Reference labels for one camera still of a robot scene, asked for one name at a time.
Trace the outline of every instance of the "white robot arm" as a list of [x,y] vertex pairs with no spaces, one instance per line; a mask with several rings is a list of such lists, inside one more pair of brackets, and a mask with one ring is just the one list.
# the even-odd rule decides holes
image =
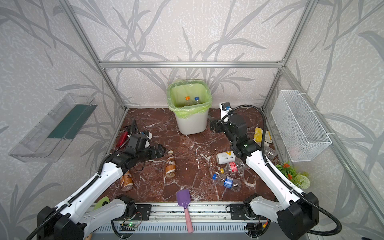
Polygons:
[[[313,193],[305,194],[290,182],[266,156],[263,157],[261,147],[248,138],[244,119],[233,113],[237,108],[232,109],[230,103],[220,103],[219,107],[221,119],[211,119],[210,129],[217,133],[223,132],[227,136],[234,154],[261,177],[278,200],[278,202],[274,202],[253,195],[244,201],[246,216],[250,219],[256,218],[257,215],[264,216],[278,223],[290,239],[300,238],[310,231],[319,219],[318,209],[302,198],[305,196],[306,200],[310,200],[317,206],[316,196]],[[265,116],[259,108],[252,105],[240,107],[257,109],[262,114],[265,123]]]
[[120,196],[99,209],[85,213],[91,204],[116,180],[138,162],[162,157],[165,148],[158,144],[150,147],[152,134],[138,133],[133,120],[131,134],[123,151],[115,151],[104,158],[99,171],[83,186],[54,208],[45,207],[37,215],[38,227],[28,236],[37,234],[39,240],[85,239],[107,221],[135,213],[134,200]]

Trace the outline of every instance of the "yellow package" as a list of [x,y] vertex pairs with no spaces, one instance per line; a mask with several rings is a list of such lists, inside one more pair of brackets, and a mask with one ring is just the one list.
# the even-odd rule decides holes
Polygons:
[[[255,142],[261,142],[263,136],[263,130],[259,127],[255,128],[255,136],[253,137],[253,140]],[[265,142],[272,143],[271,134],[269,134],[269,131],[265,133]]]

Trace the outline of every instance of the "marble floor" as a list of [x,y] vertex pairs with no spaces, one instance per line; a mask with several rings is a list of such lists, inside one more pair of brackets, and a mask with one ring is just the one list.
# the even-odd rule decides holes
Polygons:
[[[247,122],[248,136],[253,139],[256,127],[263,128],[260,114],[254,109],[239,109]],[[220,117],[219,109],[210,109],[209,114],[214,118]],[[266,199],[274,200],[275,196],[260,177],[251,169],[236,173],[232,177],[242,182],[240,192],[234,192],[221,185],[216,185],[212,175],[218,173],[220,167],[216,162],[216,154],[230,150],[230,144],[224,133],[214,133],[209,127],[204,132],[183,135],[177,128],[173,112],[167,108],[132,108],[122,124],[130,125],[132,118],[136,119],[139,131],[147,130],[152,133],[151,144],[162,144],[167,150],[174,151],[176,176],[165,177],[165,162],[167,154],[160,158],[147,161],[143,171],[142,164],[131,168],[134,188],[128,192],[121,191],[120,180],[113,183],[102,195],[110,200],[120,194],[135,199],[137,202],[176,202],[176,192],[189,189],[191,201],[237,201],[256,193]]]

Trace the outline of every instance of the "green plant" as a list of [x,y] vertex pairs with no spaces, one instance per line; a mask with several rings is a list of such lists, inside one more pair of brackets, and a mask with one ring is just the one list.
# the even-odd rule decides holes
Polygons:
[[276,165],[276,167],[286,178],[289,179],[289,181],[299,188],[307,189],[310,187],[311,182],[308,178],[309,174],[307,172],[297,173],[296,170],[290,165],[289,161],[284,164]]

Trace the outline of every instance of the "pink handle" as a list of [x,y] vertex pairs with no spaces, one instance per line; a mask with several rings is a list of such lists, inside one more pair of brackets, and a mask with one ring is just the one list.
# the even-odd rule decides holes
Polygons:
[[193,227],[192,227],[191,218],[189,217],[188,209],[184,209],[184,213],[185,213],[185,221],[187,222],[188,233],[192,233],[193,232]]

